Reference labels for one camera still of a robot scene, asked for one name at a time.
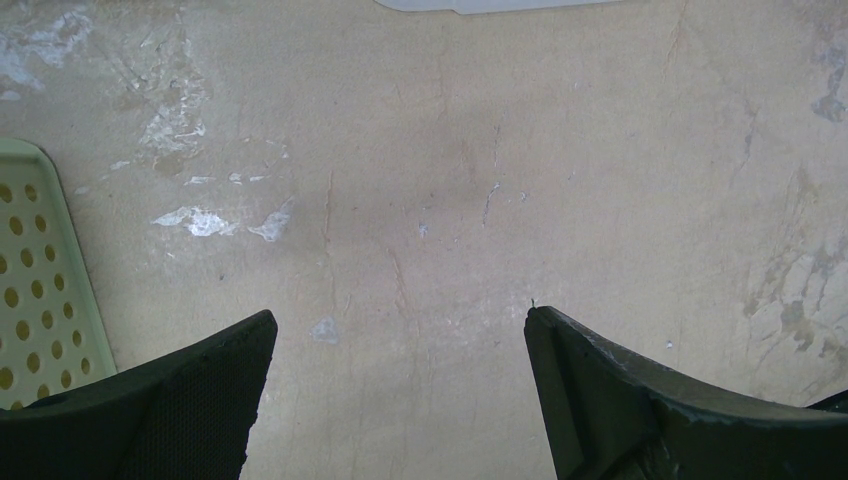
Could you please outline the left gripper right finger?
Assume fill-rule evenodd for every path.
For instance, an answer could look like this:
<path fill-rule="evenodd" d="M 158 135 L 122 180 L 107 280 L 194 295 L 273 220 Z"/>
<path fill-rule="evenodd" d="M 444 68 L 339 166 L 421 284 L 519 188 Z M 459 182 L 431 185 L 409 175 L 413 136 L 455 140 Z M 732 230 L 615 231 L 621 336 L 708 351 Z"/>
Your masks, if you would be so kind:
<path fill-rule="evenodd" d="M 524 336 L 560 479 L 843 479 L 847 413 L 735 393 L 549 307 Z"/>

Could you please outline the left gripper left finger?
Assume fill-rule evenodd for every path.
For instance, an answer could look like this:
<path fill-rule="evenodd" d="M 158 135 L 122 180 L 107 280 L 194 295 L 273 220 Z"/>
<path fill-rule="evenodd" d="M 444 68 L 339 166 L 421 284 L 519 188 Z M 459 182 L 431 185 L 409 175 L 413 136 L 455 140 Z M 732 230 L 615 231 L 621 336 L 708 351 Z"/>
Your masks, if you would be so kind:
<path fill-rule="evenodd" d="M 2 478 L 239 478 L 277 332 L 262 310 L 117 375 L 2 411 Z"/>

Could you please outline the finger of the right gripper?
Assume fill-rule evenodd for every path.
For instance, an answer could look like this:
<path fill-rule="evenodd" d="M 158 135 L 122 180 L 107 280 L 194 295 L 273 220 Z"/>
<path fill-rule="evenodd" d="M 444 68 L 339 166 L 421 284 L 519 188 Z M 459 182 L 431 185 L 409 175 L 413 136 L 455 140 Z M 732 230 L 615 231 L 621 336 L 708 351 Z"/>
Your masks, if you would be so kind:
<path fill-rule="evenodd" d="M 846 414 L 848 412 L 848 391 L 844 390 L 808 406 L 808 409 Z"/>

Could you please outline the green perforated plastic basket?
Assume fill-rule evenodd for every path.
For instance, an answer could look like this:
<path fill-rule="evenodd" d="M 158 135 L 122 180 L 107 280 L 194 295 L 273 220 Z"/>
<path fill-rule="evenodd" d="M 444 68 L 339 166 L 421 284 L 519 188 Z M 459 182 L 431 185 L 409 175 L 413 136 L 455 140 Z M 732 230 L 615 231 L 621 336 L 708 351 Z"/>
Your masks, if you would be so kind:
<path fill-rule="evenodd" d="M 1 407 L 17 410 L 117 372 L 52 160 L 1 141 Z"/>

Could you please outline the white perforated plastic basket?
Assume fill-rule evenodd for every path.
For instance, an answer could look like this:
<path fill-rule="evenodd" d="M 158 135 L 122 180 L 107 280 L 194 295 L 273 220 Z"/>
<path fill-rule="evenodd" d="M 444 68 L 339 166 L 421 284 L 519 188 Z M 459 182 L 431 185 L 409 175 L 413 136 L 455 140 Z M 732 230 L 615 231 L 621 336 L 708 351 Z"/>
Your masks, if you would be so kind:
<path fill-rule="evenodd" d="M 615 0 L 376 0 L 400 12 L 452 11 L 477 15 L 611 3 Z"/>

